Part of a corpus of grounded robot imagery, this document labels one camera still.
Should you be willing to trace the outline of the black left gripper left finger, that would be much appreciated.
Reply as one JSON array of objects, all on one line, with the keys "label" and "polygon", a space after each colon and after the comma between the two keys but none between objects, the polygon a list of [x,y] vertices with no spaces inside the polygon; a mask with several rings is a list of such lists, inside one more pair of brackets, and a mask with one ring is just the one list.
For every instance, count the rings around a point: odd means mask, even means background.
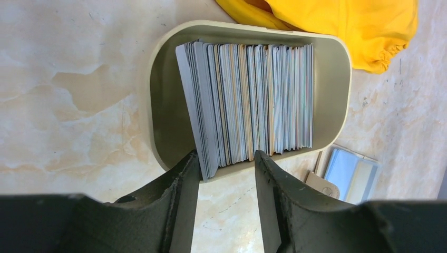
[{"label": "black left gripper left finger", "polygon": [[199,181],[193,150],[113,203],[82,198],[66,232],[66,252],[190,252]]}]

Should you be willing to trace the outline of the gold credit card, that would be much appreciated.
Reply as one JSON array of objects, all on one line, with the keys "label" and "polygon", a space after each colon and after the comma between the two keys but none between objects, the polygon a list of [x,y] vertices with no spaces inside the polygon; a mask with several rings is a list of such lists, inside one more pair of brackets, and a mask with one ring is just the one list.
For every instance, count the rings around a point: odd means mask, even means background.
[{"label": "gold credit card", "polygon": [[351,178],[345,201],[355,205],[366,201],[374,188],[378,169],[379,165],[375,161],[359,160]]}]

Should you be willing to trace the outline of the beige card holder wallet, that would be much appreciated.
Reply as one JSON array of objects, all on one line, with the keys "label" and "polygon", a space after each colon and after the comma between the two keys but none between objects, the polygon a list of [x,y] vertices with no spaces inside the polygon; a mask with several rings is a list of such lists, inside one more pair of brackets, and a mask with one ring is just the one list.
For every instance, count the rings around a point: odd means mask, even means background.
[{"label": "beige card holder wallet", "polygon": [[377,180],[380,176],[381,165],[372,158],[337,144],[333,144],[328,149],[320,152],[316,168],[308,174],[305,183],[329,197],[346,202],[345,197],[351,178],[357,163],[361,159],[372,160],[379,165],[374,188],[367,199],[369,200],[374,193]]}]

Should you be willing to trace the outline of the yellow jacket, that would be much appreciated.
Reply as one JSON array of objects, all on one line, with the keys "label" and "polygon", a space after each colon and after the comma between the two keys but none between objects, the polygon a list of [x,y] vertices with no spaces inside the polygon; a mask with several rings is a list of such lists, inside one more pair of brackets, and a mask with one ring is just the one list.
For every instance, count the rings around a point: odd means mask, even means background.
[{"label": "yellow jacket", "polygon": [[418,2],[403,0],[220,0],[236,22],[284,31],[334,35],[347,46],[354,69],[381,74],[409,46]]}]

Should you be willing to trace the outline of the stack of cards in tray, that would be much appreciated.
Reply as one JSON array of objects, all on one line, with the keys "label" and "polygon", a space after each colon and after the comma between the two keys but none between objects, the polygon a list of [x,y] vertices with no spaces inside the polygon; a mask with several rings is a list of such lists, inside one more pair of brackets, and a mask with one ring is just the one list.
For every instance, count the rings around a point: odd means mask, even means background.
[{"label": "stack of cards in tray", "polygon": [[212,44],[176,47],[201,174],[313,146],[314,47]]}]

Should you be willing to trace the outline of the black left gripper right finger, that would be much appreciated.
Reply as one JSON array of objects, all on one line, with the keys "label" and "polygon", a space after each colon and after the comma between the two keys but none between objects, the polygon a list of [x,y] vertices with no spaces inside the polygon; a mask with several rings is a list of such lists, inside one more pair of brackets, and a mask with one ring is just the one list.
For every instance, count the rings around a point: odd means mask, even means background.
[{"label": "black left gripper right finger", "polygon": [[260,150],[255,179],[265,252],[394,251],[370,206],[324,195]]}]

